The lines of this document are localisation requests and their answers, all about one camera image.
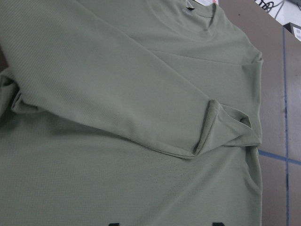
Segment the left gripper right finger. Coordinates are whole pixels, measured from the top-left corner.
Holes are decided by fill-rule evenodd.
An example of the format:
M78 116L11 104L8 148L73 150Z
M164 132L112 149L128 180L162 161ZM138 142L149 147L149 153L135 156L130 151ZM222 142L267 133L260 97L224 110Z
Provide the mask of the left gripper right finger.
M225 226L223 222L213 222L212 226Z

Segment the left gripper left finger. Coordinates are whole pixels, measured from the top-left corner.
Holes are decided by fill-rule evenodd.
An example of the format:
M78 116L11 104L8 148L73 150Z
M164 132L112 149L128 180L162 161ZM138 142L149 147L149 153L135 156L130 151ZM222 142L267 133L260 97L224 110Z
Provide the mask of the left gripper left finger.
M109 223L108 226L120 226L120 223Z

